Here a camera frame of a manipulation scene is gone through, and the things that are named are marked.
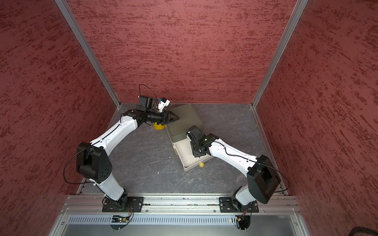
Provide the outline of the white drawer yellow knob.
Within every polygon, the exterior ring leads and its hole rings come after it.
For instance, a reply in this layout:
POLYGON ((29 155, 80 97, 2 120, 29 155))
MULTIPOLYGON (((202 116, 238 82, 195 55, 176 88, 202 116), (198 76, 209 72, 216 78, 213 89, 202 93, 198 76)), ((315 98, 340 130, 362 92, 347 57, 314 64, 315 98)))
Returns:
POLYGON ((213 158, 212 155, 205 155, 200 158, 193 156, 192 148, 189 138, 183 139, 179 142, 172 143, 173 148, 177 149, 179 159, 183 165, 184 171, 189 171, 195 167, 203 167, 204 163, 213 158))

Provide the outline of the olive green drawer cabinet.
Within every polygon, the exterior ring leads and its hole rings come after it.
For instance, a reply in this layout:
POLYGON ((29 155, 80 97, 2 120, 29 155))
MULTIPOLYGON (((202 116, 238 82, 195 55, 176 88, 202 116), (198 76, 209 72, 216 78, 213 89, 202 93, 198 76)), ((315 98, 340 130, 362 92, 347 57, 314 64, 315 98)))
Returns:
POLYGON ((173 143, 186 139, 186 133, 194 125, 203 131, 203 122, 191 104, 185 104, 170 111, 179 117, 179 120, 167 125, 167 132, 173 143))

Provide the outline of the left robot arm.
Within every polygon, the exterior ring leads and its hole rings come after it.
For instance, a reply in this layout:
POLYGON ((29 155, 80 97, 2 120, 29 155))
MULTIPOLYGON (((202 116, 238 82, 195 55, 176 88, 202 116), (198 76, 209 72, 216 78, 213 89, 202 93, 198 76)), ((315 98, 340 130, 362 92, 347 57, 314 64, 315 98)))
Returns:
POLYGON ((128 194, 112 174, 113 166, 109 155, 131 132, 144 123, 166 125, 180 117, 171 111, 139 111, 130 109, 108 131, 92 140, 82 142, 77 148, 76 171, 89 180, 104 194, 104 202, 116 211, 129 209, 128 194))

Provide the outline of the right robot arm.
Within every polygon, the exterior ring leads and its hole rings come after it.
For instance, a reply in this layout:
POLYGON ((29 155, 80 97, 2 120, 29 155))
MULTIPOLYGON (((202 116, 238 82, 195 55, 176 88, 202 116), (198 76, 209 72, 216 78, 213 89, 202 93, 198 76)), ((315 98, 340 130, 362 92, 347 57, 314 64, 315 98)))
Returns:
POLYGON ((219 158, 247 178, 247 185, 239 188, 234 194, 237 203, 246 206, 254 201, 262 204, 270 201, 281 183, 281 178, 267 156, 257 157, 244 153, 213 134, 206 136, 202 132, 195 134, 189 131, 187 137, 190 139, 195 157, 208 154, 219 158))

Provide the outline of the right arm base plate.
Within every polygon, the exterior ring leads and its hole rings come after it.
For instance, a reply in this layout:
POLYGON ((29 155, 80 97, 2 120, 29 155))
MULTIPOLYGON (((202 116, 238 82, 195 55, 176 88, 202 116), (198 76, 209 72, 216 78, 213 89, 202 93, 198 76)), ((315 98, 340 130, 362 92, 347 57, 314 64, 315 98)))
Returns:
POLYGON ((234 197, 220 197, 219 198, 220 212, 222 213, 258 213, 257 201, 248 203, 247 205, 241 204, 234 197))

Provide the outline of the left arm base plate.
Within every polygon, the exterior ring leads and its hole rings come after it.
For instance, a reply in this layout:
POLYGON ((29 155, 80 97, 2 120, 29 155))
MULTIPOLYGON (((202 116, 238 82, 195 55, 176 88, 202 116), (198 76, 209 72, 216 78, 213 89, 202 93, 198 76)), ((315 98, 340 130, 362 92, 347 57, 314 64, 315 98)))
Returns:
POLYGON ((117 201, 104 197, 102 212, 141 212, 144 197, 124 197, 117 201))

